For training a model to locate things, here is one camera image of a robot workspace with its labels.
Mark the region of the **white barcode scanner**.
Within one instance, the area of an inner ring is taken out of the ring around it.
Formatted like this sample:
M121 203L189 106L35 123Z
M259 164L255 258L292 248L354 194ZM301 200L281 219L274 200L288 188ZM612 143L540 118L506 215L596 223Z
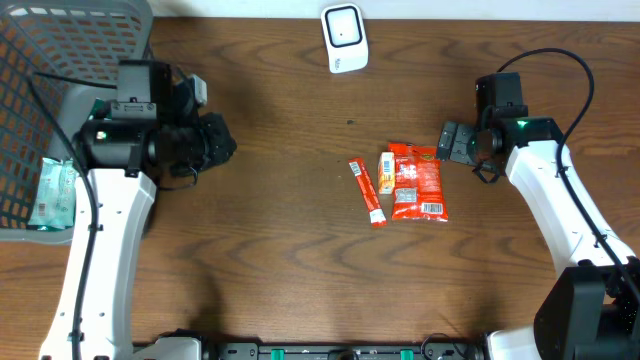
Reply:
M354 3L328 6L320 20L329 71L341 74L365 68L369 47L361 9Z

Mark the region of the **orange and white snack packet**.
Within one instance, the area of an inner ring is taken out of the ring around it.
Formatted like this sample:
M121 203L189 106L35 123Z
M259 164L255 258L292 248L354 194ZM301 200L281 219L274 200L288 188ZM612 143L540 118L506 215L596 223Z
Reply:
M378 164L378 193L390 195L396 183L395 157L393 152L382 152Z

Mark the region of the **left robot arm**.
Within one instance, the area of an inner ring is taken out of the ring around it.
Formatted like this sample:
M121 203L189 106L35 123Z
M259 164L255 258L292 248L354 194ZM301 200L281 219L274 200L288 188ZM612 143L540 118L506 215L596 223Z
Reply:
M89 112L73 136L55 129L79 178L62 293L39 356L208 359L206 339L187 330L136 346L132 290L162 172L197 180L226 163L237 144L221 114L200 114L208 94L198 76L153 60L122 60L117 71L114 98Z

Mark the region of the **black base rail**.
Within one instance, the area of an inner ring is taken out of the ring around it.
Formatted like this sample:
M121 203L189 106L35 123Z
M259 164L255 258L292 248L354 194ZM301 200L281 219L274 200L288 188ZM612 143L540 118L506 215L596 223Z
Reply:
M259 345L222 343L210 345L200 359L220 360L401 360L401 359L485 359L476 345L428 342L426 345Z

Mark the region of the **green and white flat package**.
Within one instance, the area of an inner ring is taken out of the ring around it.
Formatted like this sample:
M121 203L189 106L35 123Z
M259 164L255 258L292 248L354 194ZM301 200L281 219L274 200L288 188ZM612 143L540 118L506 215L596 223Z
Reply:
M110 100L103 100L100 98L96 98L90 110L90 113L87 117L87 120L88 121L93 121L93 120L110 121L112 119L111 104L112 102Z

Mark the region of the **grey plastic mesh basket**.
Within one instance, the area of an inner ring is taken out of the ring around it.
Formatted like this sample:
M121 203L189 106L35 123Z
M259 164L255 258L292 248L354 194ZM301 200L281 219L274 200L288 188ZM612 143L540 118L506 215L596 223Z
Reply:
M152 24L146 0L1 0L2 241L61 245L73 234L29 223L43 159L68 156L30 90L72 136L95 99L115 95L118 62L148 57Z

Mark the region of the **red snack bag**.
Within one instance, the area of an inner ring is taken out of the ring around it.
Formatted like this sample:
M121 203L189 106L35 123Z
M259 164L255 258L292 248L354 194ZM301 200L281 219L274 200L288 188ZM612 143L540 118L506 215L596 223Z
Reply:
M449 219L436 148L390 143L395 161L393 220Z

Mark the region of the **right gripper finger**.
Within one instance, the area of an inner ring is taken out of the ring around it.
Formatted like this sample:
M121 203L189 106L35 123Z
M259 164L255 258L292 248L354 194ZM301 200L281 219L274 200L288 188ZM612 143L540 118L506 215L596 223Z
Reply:
M457 124L449 159L453 162L476 165L476 131L472 126Z
M449 159L455 140L458 124L447 121L442 128L436 149L436 158L440 161Z

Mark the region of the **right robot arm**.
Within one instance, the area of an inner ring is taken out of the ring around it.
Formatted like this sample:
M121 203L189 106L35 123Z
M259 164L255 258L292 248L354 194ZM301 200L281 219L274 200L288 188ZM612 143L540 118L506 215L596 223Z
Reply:
M558 278L528 326L485 338L487 359L636 359L639 258L611 229L561 146L550 117L532 117L516 73L475 82L475 125L448 122L438 159L484 183L506 178L524 198Z

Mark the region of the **light green wipes pack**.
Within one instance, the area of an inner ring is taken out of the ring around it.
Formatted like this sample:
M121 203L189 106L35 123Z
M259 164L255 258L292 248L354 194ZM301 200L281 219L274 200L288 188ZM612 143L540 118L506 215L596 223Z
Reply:
M77 177L72 160L43 159L30 227L61 231L74 226Z

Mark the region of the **red and white snack packet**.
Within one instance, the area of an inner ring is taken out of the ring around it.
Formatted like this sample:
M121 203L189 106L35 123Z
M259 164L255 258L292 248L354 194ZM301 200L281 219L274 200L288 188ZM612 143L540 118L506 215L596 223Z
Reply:
M387 220L364 160L362 158L353 158L349 160L348 164L356 178L358 187L363 196L371 225L373 227L386 226Z

